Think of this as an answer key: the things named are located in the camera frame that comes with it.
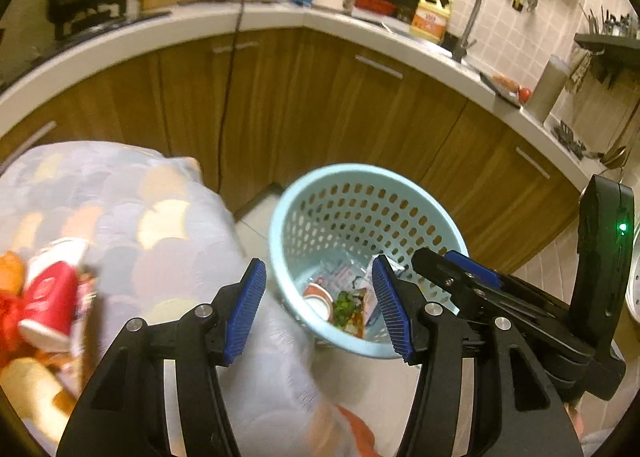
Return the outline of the green bok choy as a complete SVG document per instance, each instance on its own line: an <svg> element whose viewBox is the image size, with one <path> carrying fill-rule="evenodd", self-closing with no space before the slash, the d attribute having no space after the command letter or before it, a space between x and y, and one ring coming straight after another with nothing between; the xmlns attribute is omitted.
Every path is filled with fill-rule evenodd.
<svg viewBox="0 0 640 457"><path fill-rule="evenodd" d="M333 301L332 324L334 327L361 337L364 327L364 297L363 289L353 292L341 291Z"/></svg>

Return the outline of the light blue perforated trash basket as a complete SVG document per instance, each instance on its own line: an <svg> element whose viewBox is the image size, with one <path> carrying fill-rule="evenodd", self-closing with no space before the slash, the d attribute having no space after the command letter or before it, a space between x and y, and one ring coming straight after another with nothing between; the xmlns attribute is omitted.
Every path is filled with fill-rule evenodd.
<svg viewBox="0 0 640 457"><path fill-rule="evenodd" d="M401 277L453 311L450 295L411 267L420 248L466 255L462 234L426 190L390 170L358 163L325 166L302 176L282 195L268 234L270 266L280 300L317 341L369 359L394 359L381 316L357 338L322 319L303 298L311 281L352 263L365 269L377 255L398 264Z"/></svg>

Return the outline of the pastel scallop pattern tablecloth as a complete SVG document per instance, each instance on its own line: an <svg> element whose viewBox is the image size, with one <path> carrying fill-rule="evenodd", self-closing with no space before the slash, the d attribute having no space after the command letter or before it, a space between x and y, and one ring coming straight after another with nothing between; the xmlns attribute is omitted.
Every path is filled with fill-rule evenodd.
<svg viewBox="0 0 640 457"><path fill-rule="evenodd" d="M1 177L1 247L30 258L85 239L98 282L98 349L128 319L171 321L238 281L246 255L231 213L198 162L140 147L70 142L32 148ZM219 373L244 456L364 456L367 425L327 399L314 344L274 295L260 302L242 355Z"/></svg>

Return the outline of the red paper cup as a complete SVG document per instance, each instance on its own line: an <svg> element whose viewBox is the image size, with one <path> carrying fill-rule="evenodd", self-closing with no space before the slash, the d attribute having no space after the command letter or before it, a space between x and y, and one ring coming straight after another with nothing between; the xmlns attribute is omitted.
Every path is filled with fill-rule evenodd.
<svg viewBox="0 0 640 457"><path fill-rule="evenodd" d="M70 349L79 269L88 247L85 239L64 237L48 243L28 261L24 309L17 328L38 350L61 353Z"/></svg>

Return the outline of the steel thermos bottle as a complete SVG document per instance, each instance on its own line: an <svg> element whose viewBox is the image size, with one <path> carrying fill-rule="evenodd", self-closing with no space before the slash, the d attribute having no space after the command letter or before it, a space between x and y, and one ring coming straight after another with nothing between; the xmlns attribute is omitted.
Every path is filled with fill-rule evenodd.
<svg viewBox="0 0 640 457"><path fill-rule="evenodd" d="M558 56L551 55L532 96L524 105L525 110L540 125L548 118L569 76L570 67L567 63Z"/></svg>

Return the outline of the yellow detergent bottle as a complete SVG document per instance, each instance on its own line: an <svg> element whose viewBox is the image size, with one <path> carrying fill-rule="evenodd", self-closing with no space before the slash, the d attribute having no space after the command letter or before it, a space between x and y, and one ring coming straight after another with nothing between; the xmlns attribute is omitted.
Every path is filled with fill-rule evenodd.
<svg viewBox="0 0 640 457"><path fill-rule="evenodd" d="M409 32L415 38L440 45L444 42L451 10L441 0L419 0Z"/></svg>

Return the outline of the red plastic container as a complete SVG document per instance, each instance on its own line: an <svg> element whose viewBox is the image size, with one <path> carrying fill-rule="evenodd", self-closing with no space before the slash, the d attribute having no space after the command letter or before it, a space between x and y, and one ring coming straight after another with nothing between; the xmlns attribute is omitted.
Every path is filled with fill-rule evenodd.
<svg viewBox="0 0 640 457"><path fill-rule="evenodd" d="M396 5L385 0L356 0L355 6L382 16L393 16Z"/></svg>

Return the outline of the black gas stove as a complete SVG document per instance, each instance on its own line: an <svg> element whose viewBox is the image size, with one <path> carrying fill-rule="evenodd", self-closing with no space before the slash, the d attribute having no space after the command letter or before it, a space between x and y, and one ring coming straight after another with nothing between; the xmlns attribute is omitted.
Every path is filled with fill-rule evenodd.
<svg viewBox="0 0 640 457"><path fill-rule="evenodd" d="M21 49L22 58L5 62L1 65L1 91L14 84L22 76L41 66L56 55L107 32L123 27L141 24L143 21L165 18L171 15L171 10L153 10L142 12L139 16L111 17L107 12L95 13L88 18L74 21L70 25L70 32L63 32L62 38L54 38L43 45L25 45Z"/></svg>

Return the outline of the black wall shelf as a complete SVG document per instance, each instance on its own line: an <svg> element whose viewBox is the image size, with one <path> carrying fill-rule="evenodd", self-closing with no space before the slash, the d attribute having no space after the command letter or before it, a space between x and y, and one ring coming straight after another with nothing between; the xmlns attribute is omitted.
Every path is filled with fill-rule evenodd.
<svg viewBox="0 0 640 457"><path fill-rule="evenodd" d="M637 39L629 36L576 33L574 42L585 50L591 50L601 56L608 64L639 70L640 41Z"/></svg>

